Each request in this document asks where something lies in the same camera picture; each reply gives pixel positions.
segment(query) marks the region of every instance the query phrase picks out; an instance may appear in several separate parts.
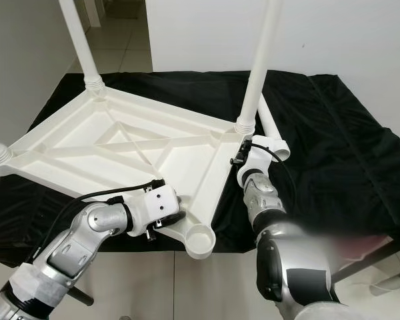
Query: white wall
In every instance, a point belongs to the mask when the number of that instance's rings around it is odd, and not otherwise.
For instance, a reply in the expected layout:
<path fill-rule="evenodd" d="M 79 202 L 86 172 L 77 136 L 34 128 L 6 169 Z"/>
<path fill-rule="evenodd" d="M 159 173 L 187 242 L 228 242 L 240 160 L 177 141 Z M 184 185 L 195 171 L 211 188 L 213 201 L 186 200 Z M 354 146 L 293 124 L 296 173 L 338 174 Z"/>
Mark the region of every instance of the white wall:
<path fill-rule="evenodd" d="M 57 0 L 0 0 L 0 141 L 28 129 L 75 52 Z"/>
<path fill-rule="evenodd" d="M 250 69 L 266 0 L 147 0 L 154 71 Z M 269 68 L 338 74 L 400 136 L 400 0 L 285 0 Z"/>

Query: black cloth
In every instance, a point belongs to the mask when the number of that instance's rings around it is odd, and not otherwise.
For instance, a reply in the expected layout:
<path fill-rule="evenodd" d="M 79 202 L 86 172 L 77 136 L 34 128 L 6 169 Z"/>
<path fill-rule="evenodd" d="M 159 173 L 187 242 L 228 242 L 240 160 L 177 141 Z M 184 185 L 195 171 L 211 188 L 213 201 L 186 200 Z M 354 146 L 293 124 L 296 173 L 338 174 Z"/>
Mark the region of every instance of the black cloth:
<path fill-rule="evenodd" d="M 248 76 L 245 71 L 112 73 L 103 75 L 103 80 L 108 87 L 235 121 Z M 30 129 L 83 90 L 83 75 L 64 76 Z M 388 234 L 400 241 L 400 138 L 380 126 L 334 75 L 269 71 L 263 94 L 291 149 L 285 163 L 297 186 L 292 218 L 311 232 Z M 258 118 L 256 134 L 263 134 Z M 293 195 L 285 171 L 280 164 L 270 170 L 285 206 L 291 207 Z M 16 175 L 1 177 L 0 262 L 20 264 L 71 199 Z M 75 206 L 60 221 L 53 236 L 68 228 L 82 206 Z M 255 246 L 235 170 L 228 177 L 212 227 L 217 236 L 215 252 L 245 252 Z M 145 237 L 120 235 L 106 240 L 101 250 L 184 247 L 160 234 L 152 243 Z"/>

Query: white tape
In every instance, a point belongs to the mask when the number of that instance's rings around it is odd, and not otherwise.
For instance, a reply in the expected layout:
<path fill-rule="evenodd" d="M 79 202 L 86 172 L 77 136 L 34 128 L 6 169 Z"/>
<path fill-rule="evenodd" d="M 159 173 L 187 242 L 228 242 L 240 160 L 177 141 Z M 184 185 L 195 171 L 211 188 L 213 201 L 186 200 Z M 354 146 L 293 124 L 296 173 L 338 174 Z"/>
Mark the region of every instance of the white tape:
<path fill-rule="evenodd" d="M 36 298 L 56 307 L 68 292 L 68 288 L 42 274 L 37 268 L 23 263 L 10 277 L 13 294 L 21 301 Z"/>

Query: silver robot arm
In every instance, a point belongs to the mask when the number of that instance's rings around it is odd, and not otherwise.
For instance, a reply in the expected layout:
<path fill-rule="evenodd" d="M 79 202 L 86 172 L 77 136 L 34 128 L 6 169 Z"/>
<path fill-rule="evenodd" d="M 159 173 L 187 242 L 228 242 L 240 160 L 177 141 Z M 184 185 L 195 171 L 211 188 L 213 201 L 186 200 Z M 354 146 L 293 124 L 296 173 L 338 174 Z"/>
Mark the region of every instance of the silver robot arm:
<path fill-rule="evenodd" d="M 232 160 L 257 244 L 257 288 L 276 303 L 284 320 L 305 306 L 332 302 L 327 258 L 314 238 L 292 222 L 268 177 L 272 156 L 252 143 L 273 149 L 272 138 L 253 136 Z"/>
<path fill-rule="evenodd" d="M 104 240 L 123 232 L 151 237 L 152 226 L 163 226 L 178 212 L 178 198 L 168 185 L 126 203 L 86 206 L 32 264 L 23 263 L 12 274 L 0 292 L 0 320 L 48 318 L 90 266 Z"/>

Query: black cable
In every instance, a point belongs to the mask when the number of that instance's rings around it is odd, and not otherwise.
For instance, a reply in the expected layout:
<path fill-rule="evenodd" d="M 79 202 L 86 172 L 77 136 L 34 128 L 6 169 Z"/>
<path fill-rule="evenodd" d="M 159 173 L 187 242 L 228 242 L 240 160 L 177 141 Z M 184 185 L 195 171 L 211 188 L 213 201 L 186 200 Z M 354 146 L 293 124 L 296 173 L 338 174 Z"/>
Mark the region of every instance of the black cable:
<path fill-rule="evenodd" d="M 276 155 L 274 152 L 272 152 L 268 147 L 264 147 L 264 146 L 262 146 L 262 145 L 257 145 L 256 143 L 252 143 L 251 146 L 252 146 L 252 147 L 255 147 L 255 148 L 262 149 L 262 150 L 268 152 L 268 153 L 269 153 L 271 156 L 273 156 L 279 163 L 281 163 L 281 165 L 283 166 L 283 168 L 285 168 L 286 174 L 287 174 L 287 176 L 288 176 L 288 178 L 289 178 L 289 180 L 290 180 L 290 182 L 291 182 L 292 197 L 293 197 L 293 198 L 292 198 L 292 201 L 293 201 L 293 204 L 292 204 L 292 213 L 293 213 L 294 210 L 295 210 L 295 207 L 296 207 L 296 202 L 297 202 L 297 190 L 296 190 L 295 181 L 293 180 L 291 173 L 289 172 L 288 168 L 286 167 L 286 164 L 283 162 L 283 160 L 280 159 L 280 157 L 279 157 L 278 155 Z"/>
<path fill-rule="evenodd" d="M 47 244 L 47 242 L 48 242 L 48 240 L 49 240 L 49 238 L 50 238 L 50 236 L 51 236 L 51 234 L 52 234 L 52 231 L 54 230 L 54 228 L 55 228 L 57 222 L 60 220 L 60 218 L 61 218 L 61 217 L 63 216 L 63 214 L 66 212 L 66 210 L 68 210 L 68 209 L 69 209 L 72 205 L 74 205 L 75 203 L 77 203 L 77 202 L 79 202 L 79 201 L 82 201 L 82 200 L 84 200 L 84 199 L 88 199 L 88 198 L 92 198 L 92 197 L 98 197 L 98 196 L 100 196 L 100 195 L 109 195 L 109 194 L 111 194 L 111 193 L 126 192 L 126 191 L 134 191 L 134 190 L 139 190 L 139 189 L 148 188 L 148 187 L 150 187 L 150 186 L 153 184 L 153 182 L 154 182 L 154 181 L 151 181 L 151 182 L 148 182 L 148 183 L 144 183 L 143 185 L 135 185 L 135 186 L 133 186 L 133 187 L 124 187 L 124 188 L 118 188 L 118 189 L 111 189 L 111 190 L 104 190 L 104 191 L 92 192 L 92 193 L 88 193 L 88 194 L 86 194 L 86 195 L 82 195 L 82 196 L 80 196 L 80 197 L 74 198 L 73 200 L 71 200 L 70 202 L 68 202 L 68 203 L 64 206 L 64 208 L 62 208 L 62 210 L 60 210 L 60 212 L 57 214 L 55 220 L 53 220 L 51 226 L 49 227 L 49 230 L 48 230 L 48 232 L 47 232 L 47 234 L 46 234 L 44 240 L 42 241 L 41 245 L 38 246 L 38 248 L 37 248 L 37 250 L 36 250 L 35 252 L 32 251 L 32 252 L 29 254 L 29 256 L 26 258 L 25 262 L 30 262 L 31 259 L 34 259 L 34 258 L 37 256 L 37 254 L 38 254 L 39 252 L 41 252 L 41 251 L 45 248 L 45 246 L 46 246 L 46 244 Z"/>

